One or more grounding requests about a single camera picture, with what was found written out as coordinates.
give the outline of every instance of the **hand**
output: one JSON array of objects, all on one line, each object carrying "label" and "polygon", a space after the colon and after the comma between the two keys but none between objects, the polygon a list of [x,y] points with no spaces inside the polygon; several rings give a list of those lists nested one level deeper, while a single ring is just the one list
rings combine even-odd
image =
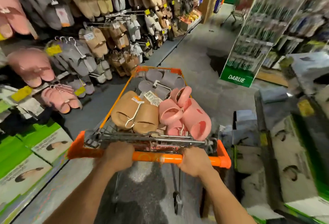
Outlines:
[{"label": "hand", "polygon": [[103,161],[114,172],[124,170],[133,165],[134,146],[127,142],[111,143],[104,152]]},{"label": "hand", "polygon": [[203,173],[213,169],[207,153],[197,147],[184,150],[182,163],[178,164],[178,167],[194,177],[200,177]]}]

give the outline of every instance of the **cart handle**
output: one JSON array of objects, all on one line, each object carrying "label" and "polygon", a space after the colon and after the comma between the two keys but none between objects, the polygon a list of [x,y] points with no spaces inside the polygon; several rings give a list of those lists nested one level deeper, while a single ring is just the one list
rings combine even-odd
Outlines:
[{"label": "cart handle", "polygon": [[[74,142],[68,149],[68,159],[75,158],[100,158],[104,154],[102,149],[86,148],[84,147],[84,133],[81,131]],[[227,168],[231,167],[231,159],[228,156],[222,142],[217,140],[217,154],[218,156],[209,156],[211,165],[215,167]],[[153,152],[140,152],[135,151],[133,153],[133,161],[148,161],[148,162],[161,162],[180,164],[182,162],[183,155],[179,154],[164,154],[164,153],[153,153]]]}]

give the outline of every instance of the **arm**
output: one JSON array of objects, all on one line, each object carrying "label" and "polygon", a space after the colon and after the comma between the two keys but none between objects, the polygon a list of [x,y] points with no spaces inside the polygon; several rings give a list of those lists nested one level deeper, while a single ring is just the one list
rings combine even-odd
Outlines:
[{"label": "arm", "polygon": [[185,149],[181,170],[198,176],[208,191],[214,205],[216,222],[220,224],[255,224],[254,219],[241,206],[212,167],[207,153],[200,148]]},{"label": "arm", "polygon": [[115,172],[131,167],[133,152],[131,144],[111,143],[92,172],[44,224],[93,224],[108,181]]}]

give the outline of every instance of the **left hand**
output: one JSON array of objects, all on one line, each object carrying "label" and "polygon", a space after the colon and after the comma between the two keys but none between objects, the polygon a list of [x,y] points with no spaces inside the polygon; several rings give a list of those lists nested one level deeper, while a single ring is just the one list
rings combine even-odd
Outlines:
[{"label": "left hand", "polygon": [[134,151],[132,144],[118,141],[107,147],[102,159],[114,172],[118,172],[133,165]]}]

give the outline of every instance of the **orange shopping cart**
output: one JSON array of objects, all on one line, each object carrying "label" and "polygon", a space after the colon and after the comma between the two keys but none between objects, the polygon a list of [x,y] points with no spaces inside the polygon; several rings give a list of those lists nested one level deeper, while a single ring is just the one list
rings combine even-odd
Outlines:
[{"label": "orange shopping cart", "polygon": [[[125,87],[119,94],[116,102],[106,115],[104,121],[94,130],[85,130],[80,132],[76,140],[68,149],[68,158],[100,158],[106,147],[111,142],[126,141],[133,143],[135,152],[133,154],[134,161],[149,161],[160,163],[181,163],[183,156],[182,151],[186,147],[196,146],[204,148],[210,155],[209,159],[213,166],[230,168],[231,159],[229,158],[223,144],[216,138],[207,138],[204,141],[194,140],[191,136],[168,136],[159,131],[153,131],[146,134],[137,134],[119,130],[111,120],[111,112],[117,104],[121,96],[130,90],[136,91],[138,81],[145,77],[146,72],[150,69],[159,69],[162,72],[177,73],[183,77],[182,71],[176,68],[156,68],[147,66],[137,66]],[[174,209],[175,214],[182,211],[182,172],[179,169],[178,187],[174,192]],[[117,201],[117,184],[120,174],[117,177],[117,183],[114,190],[112,201]]]}]

